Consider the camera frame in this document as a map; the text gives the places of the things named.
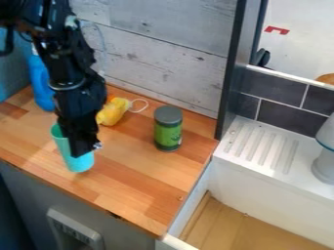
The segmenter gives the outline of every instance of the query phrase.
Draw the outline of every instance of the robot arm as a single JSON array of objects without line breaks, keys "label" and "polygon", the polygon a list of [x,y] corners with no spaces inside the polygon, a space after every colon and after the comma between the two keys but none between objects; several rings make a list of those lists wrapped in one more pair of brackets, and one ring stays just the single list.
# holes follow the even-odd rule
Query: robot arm
[{"label": "robot arm", "polygon": [[91,65],[94,50],[86,43],[68,0],[0,0],[0,25],[7,27],[6,48],[13,51],[13,29],[31,35],[50,74],[56,115],[78,157],[101,146],[96,114],[106,97],[104,79]]}]

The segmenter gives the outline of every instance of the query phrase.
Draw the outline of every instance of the teal cup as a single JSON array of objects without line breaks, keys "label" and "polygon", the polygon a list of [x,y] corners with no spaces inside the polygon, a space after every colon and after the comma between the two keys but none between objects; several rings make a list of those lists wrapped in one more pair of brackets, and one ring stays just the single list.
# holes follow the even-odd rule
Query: teal cup
[{"label": "teal cup", "polygon": [[55,124],[51,127],[50,133],[58,146],[58,150],[62,154],[63,161],[71,172],[85,172],[94,165],[94,153],[92,151],[83,154],[77,158],[70,156],[70,147],[68,138],[63,136],[61,127],[59,124]]}]

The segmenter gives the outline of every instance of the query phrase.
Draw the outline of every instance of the gray tile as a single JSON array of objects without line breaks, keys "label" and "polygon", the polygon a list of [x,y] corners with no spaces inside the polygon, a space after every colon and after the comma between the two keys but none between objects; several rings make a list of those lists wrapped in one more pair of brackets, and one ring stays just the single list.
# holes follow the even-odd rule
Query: gray tile
[{"label": "gray tile", "polygon": [[265,73],[246,70],[241,92],[299,106],[307,85]]},{"label": "gray tile", "polygon": [[327,118],[294,107],[262,101],[258,121],[314,137]]},{"label": "gray tile", "polygon": [[334,91],[310,86],[303,108],[330,115],[334,112]]},{"label": "gray tile", "polygon": [[240,94],[236,114],[249,119],[255,119],[260,99]]}]

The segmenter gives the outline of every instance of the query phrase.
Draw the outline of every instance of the white countertop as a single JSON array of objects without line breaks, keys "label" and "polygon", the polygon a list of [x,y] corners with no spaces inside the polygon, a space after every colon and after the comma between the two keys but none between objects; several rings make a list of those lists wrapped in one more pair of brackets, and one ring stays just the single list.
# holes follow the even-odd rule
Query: white countertop
[{"label": "white countertop", "polygon": [[334,186],[322,183],[311,172],[321,150],[313,138],[237,116],[213,160],[228,161],[234,169],[302,192],[334,208]]}]

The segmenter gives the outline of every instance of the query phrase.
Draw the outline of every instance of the can label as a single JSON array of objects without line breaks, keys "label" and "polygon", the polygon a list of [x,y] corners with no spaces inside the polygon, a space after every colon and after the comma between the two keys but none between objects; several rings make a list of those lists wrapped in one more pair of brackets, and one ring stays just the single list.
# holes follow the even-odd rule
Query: can label
[{"label": "can label", "polygon": [[167,151],[177,149],[182,142],[182,124],[175,127],[165,127],[155,123],[154,140],[159,149]]}]

